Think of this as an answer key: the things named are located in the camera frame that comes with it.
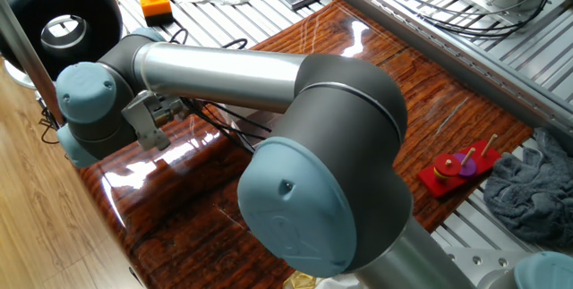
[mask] purple ring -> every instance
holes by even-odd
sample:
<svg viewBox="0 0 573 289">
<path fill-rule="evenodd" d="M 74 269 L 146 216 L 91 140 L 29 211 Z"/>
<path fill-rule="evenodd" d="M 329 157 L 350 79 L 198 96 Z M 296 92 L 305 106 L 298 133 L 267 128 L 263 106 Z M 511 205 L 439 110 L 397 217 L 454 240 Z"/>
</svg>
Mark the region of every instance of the purple ring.
<svg viewBox="0 0 573 289">
<path fill-rule="evenodd" d="M 466 158 L 466 154 L 456 154 L 454 155 L 455 158 L 459 160 L 461 163 L 464 158 Z M 471 178 L 474 177 L 475 173 L 477 173 L 477 164 L 472 158 L 469 158 L 467 163 L 462 166 L 462 169 L 459 171 L 458 176 L 461 178 Z"/>
</svg>

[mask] wooden table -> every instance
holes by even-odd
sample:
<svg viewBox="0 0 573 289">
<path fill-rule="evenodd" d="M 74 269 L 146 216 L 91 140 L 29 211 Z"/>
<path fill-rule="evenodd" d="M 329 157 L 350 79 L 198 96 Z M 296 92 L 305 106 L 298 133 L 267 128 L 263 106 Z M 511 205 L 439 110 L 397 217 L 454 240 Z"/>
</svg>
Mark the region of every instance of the wooden table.
<svg viewBox="0 0 573 289">
<path fill-rule="evenodd" d="M 254 49 L 357 57 L 398 83 L 406 97 L 408 131 L 394 167 L 414 194 L 415 217 L 428 231 L 472 189 L 439 202 L 417 181 L 418 171 L 438 154 L 493 133 L 499 135 L 499 151 L 511 151 L 532 133 L 340 0 Z M 250 155 L 197 117 L 171 123 L 165 131 L 172 146 L 164 151 L 143 152 L 132 144 L 81 170 L 143 281 L 149 288 L 280 288 L 293 269 L 249 233 L 236 203 L 237 180 Z"/>
</svg>

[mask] wire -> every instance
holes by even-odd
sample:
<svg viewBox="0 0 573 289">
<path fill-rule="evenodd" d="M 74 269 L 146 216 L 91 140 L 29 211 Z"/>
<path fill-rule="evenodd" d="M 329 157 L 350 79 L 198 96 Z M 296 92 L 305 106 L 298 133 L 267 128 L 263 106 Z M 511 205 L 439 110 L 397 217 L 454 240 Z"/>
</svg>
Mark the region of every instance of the wire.
<svg viewBox="0 0 573 289">
<path fill-rule="evenodd" d="M 177 35 L 179 35 L 180 33 L 184 32 L 185 33 L 185 38 L 184 38 L 184 42 L 187 40 L 187 36 L 189 35 L 189 32 L 186 29 L 180 29 L 178 32 L 176 32 L 173 37 L 171 38 L 171 40 L 169 41 L 170 43 L 176 43 L 176 44 L 180 44 L 177 40 L 175 40 L 175 37 Z M 244 49 L 247 44 L 248 44 L 248 40 L 246 38 L 239 38 L 239 39 L 235 39 L 225 45 L 223 45 L 221 48 L 228 48 L 231 46 L 234 46 L 236 44 L 240 44 L 236 49 Z M 234 144 L 236 144 L 238 147 L 240 147 L 241 149 L 247 151 L 248 153 L 252 154 L 255 149 L 254 147 L 251 145 L 251 143 L 249 143 L 249 141 L 246 139 L 246 137 L 251 137 L 254 139 L 258 139 L 258 140 L 265 140 L 264 137 L 253 134 L 253 133 L 249 133 L 249 132 L 243 132 L 241 130 L 238 130 L 236 128 L 231 127 L 228 123 L 225 123 L 224 121 L 222 121 L 221 119 L 218 118 L 218 116 L 216 116 L 215 114 L 213 114 L 213 112 L 208 108 L 208 107 L 204 107 L 204 109 L 211 115 L 212 118 L 215 118 L 215 120 L 211 119 L 211 117 L 209 117 L 208 115 L 206 115 L 205 113 L 203 113 L 202 109 L 199 109 L 194 103 L 193 101 L 191 101 L 189 98 L 186 97 L 180 97 L 182 102 L 184 103 L 184 105 L 189 108 L 189 110 L 197 115 L 198 117 L 200 117 L 200 119 L 202 119 L 203 121 L 205 121 L 206 123 L 209 123 L 210 125 L 212 125 L 213 127 L 215 127 L 217 130 L 219 130 L 225 137 L 227 137 L 228 139 L 230 139 Z M 271 132 L 271 129 L 255 123 L 254 121 L 247 119 L 219 104 L 216 104 L 214 102 L 210 102 L 210 101 L 200 101 L 201 105 L 212 105 L 222 111 L 225 111 L 227 113 L 229 113 L 230 115 L 234 115 L 238 118 L 240 118 L 241 120 L 244 120 L 247 123 L 253 124 L 259 128 L 262 128 L 263 130 L 267 131 L 267 132 Z M 233 136 L 231 136 L 229 134 L 229 132 L 234 132 L 236 133 L 236 135 L 238 136 L 239 140 L 237 140 L 236 138 L 233 138 Z"/>
<path fill-rule="evenodd" d="M 434 4 L 429 4 L 426 3 L 423 0 L 414 0 L 418 3 L 421 4 L 425 4 L 428 5 L 434 9 L 437 9 L 439 11 L 445 12 L 445 13 L 451 13 L 451 14 L 455 14 L 456 16 L 460 16 L 460 15 L 479 15 L 479 16 L 485 16 L 485 15 L 490 15 L 490 14 L 497 14 L 497 13 L 501 13 L 501 12 L 505 12 L 507 10 L 511 10 L 515 7 L 518 7 L 520 5 L 522 5 L 523 3 L 525 3 L 527 0 L 524 0 L 522 2 L 520 2 L 519 4 L 515 4 L 513 6 L 510 6 L 508 8 L 505 9 L 501 9 L 498 10 L 496 12 L 490 12 L 490 13 L 467 13 L 467 12 L 459 12 L 459 11 L 452 11 L 443 7 L 440 7 L 438 5 L 434 5 Z M 413 11 L 413 9 L 405 4 L 401 4 L 403 7 L 405 7 L 406 9 L 412 11 L 413 13 L 417 14 L 419 17 L 423 18 L 424 20 L 428 21 L 429 23 L 431 23 L 433 26 L 441 29 L 441 30 L 448 30 L 460 35 L 466 35 L 466 36 L 472 36 L 472 37 L 484 37 L 484 38 L 501 38 L 501 37 L 506 37 L 508 35 L 511 35 L 512 33 L 516 32 L 517 30 L 523 28 L 527 23 L 529 23 L 533 18 L 535 18 L 537 15 L 539 15 L 539 13 L 543 10 L 543 8 L 545 7 L 545 4 L 547 3 L 547 0 L 542 0 L 542 2 L 540 3 L 540 5 L 537 7 L 537 9 L 534 11 L 534 13 L 527 18 L 527 20 L 522 21 L 519 24 L 514 24 L 514 25 L 509 25 L 509 26 L 504 26 L 504 27 L 500 27 L 500 28 L 489 28 L 489 29 L 475 29 L 475 28 L 471 28 L 471 27 L 464 27 L 464 26 L 459 26 L 457 24 L 452 24 L 449 23 L 447 21 L 441 21 L 441 20 L 436 20 L 434 18 L 432 18 L 431 16 L 427 16 L 427 15 L 423 15 L 420 14 L 418 11 Z M 492 31 L 492 30 L 507 30 L 507 29 L 512 29 L 509 30 L 507 32 L 504 33 L 496 33 L 496 34 L 487 34 L 487 33 L 476 33 L 475 31 Z"/>
<path fill-rule="evenodd" d="M 228 48 L 228 47 L 231 47 L 235 44 L 241 43 L 241 45 L 237 49 L 244 49 L 247 46 L 248 42 L 249 41 L 246 38 L 238 38 L 236 40 L 230 41 L 229 43 L 226 43 L 221 48 Z"/>
<path fill-rule="evenodd" d="M 181 101 L 184 103 L 185 106 L 187 106 L 187 108 L 189 108 L 189 110 L 191 110 L 195 115 L 200 117 L 200 119 L 204 120 L 206 123 L 209 123 L 213 127 L 217 128 L 217 130 L 219 130 L 225 137 L 227 137 L 227 139 L 231 140 L 231 142 L 233 142 L 239 148 L 243 149 L 244 151 L 248 152 L 249 154 L 252 154 L 252 151 L 250 149 L 248 149 L 247 147 L 245 147 L 245 145 L 242 142 L 233 138 L 227 131 L 225 131 L 225 129 L 221 129 L 219 124 L 214 122 L 211 118 L 209 118 L 207 115 L 205 115 L 201 110 L 197 109 L 197 107 L 193 104 L 193 102 L 189 98 L 181 97 Z"/>
<path fill-rule="evenodd" d="M 41 124 L 43 126 L 46 126 L 46 129 L 44 130 L 44 133 L 42 133 L 42 141 L 48 145 L 56 145 L 58 144 L 60 141 L 49 141 L 46 140 L 46 135 L 47 132 L 49 132 L 50 129 L 54 129 L 55 131 L 57 131 L 57 126 L 55 124 L 55 119 L 54 116 L 47 110 L 47 108 L 42 109 L 41 112 L 43 118 L 41 118 L 39 120 L 38 124 Z"/>
<path fill-rule="evenodd" d="M 179 41 L 176 40 L 177 35 L 181 34 L 181 33 L 185 33 L 185 36 L 183 38 L 183 43 L 179 43 Z M 177 43 L 177 44 L 181 44 L 181 45 L 185 45 L 185 43 L 187 43 L 187 38 L 189 38 L 189 30 L 187 29 L 180 29 L 178 30 L 175 34 L 173 34 L 173 36 L 171 37 L 171 39 L 169 40 L 169 43 Z"/>
<path fill-rule="evenodd" d="M 454 11 L 454 10 L 450 10 L 450 9 L 448 9 L 448 8 L 440 7 L 440 6 L 436 5 L 436 4 L 430 4 L 430 3 L 428 3 L 428 2 L 426 2 L 426 1 L 424 1 L 424 0 L 413 0 L 413 1 L 418 2 L 418 3 L 420 3 L 420 4 L 424 4 L 424 5 L 426 5 L 426 6 L 429 6 L 429 7 L 433 8 L 433 9 L 437 9 L 437 10 L 439 10 L 439 11 L 452 14 L 452 15 L 477 15 L 477 16 L 485 16 L 485 15 L 491 15 L 491 14 L 497 14 L 497 13 L 503 13 L 503 12 L 506 12 L 506 11 L 510 11 L 510 10 L 516 8 L 516 7 L 519 7 L 520 5 L 522 5 L 523 3 L 525 3 L 527 0 L 523 0 L 522 2 L 520 2 L 520 3 L 518 3 L 518 4 L 514 4 L 514 5 L 512 5 L 512 6 L 510 6 L 510 7 L 507 7 L 507 8 L 499 9 L 499 10 L 497 10 L 496 12 L 479 12 L 479 13 L 469 13 L 469 12 Z M 419 14 L 420 16 L 423 16 L 423 17 L 428 17 L 428 16 L 425 16 L 425 15 L 420 14 L 419 12 L 415 12 L 415 13 L 417 13 L 417 14 Z"/>
<path fill-rule="evenodd" d="M 225 111 L 226 113 L 228 113 L 228 114 L 230 114 L 230 115 L 234 115 L 235 117 L 241 118 L 241 120 L 244 120 L 246 123 L 250 123 L 250 124 L 252 124 L 253 126 L 259 127 L 259 128 L 263 129 L 263 130 L 266 131 L 266 132 L 272 132 L 272 130 L 271 130 L 270 128 L 265 127 L 265 126 L 263 126 L 262 124 L 256 123 L 256 122 L 254 122 L 254 121 L 251 120 L 251 119 L 245 118 L 245 117 L 239 115 L 238 113 L 236 113 L 236 112 L 234 112 L 234 111 L 231 111 L 230 109 L 225 108 L 224 106 L 221 106 L 221 105 L 216 104 L 216 103 L 211 102 L 211 101 L 207 101 L 207 103 L 210 104 L 210 105 L 212 105 L 212 106 L 214 106 L 214 107 L 216 107 L 216 108 L 218 108 L 219 110 Z"/>
</svg>

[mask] red block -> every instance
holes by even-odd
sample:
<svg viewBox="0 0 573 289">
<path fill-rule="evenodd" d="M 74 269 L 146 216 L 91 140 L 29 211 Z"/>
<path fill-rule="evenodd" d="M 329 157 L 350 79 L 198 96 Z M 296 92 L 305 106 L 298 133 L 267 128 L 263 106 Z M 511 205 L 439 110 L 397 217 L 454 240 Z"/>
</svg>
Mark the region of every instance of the red block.
<svg viewBox="0 0 573 289">
<path fill-rule="evenodd" d="M 470 179 L 463 179 L 455 176 L 446 181 L 439 181 L 438 177 L 436 177 L 433 172 L 434 166 L 429 166 L 418 173 L 418 178 L 420 178 L 430 194 L 438 200 L 447 197 L 456 189 L 470 185 L 476 181 L 481 181 L 485 174 L 490 173 L 493 168 L 493 164 L 501 158 L 500 154 L 493 148 L 490 148 L 487 154 L 485 154 L 485 157 L 482 157 L 482 151 L 485 148 L 485 145 L 487 145 L 487 140 L 480 140 L 468 148 L 459 151 L 459 153 L 467 154 L 471 148 L 475 148 L 475 153 L 472 155 L 472 159 L 477 165 L 477 172 L 475 173 L 475 176 Z"/>
</svg>

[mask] blue joint cap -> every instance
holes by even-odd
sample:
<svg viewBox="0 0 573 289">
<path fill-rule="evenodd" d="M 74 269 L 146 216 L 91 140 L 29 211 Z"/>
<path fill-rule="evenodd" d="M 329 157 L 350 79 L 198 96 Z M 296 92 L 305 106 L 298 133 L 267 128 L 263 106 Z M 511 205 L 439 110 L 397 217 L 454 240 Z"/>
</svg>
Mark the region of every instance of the blue joint cap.
<svg viewBox="0 0 573 289">
<path fill-rule="evenodd" d="M 72 132 L 70 132 L 70 127 L 68 127 L 67 124 L 58 129 L 56 135 L 68 158 L 70 158 L 76 167 L 83 168 L 98 162 L 98 160 L 86 151 L 75 137 L 73 137 Z"/>
<path fill-rule="evenodd" d="M 573 288 L 573 258 L 557 252 L 538 252 L 514 269 L 520 289 Z"/>
<path fill-rule="evenodd" d="M 113 108 L 114 78 L 101 64 L 81 62 L 66 67 L 56 80 L 57 103 L 73 123 L 94 123 Z"/>
<path fill-rule="evenodd" d="M 346 196 L 330 170 L 293 140 L 265 140 L 237 189 L 254 236 L 292 268 L 311 276 L 344 272 L 356 250 Z"/>
<path fill-rule="evenodd" d="M 155 42 L 166 42 L 166 40 L 161 36 L 161 34 L 150 28 L 138 28 L 137 30 L 131 32 L 129 35 L 140 35 L 149 38 Z"/>
</svg>

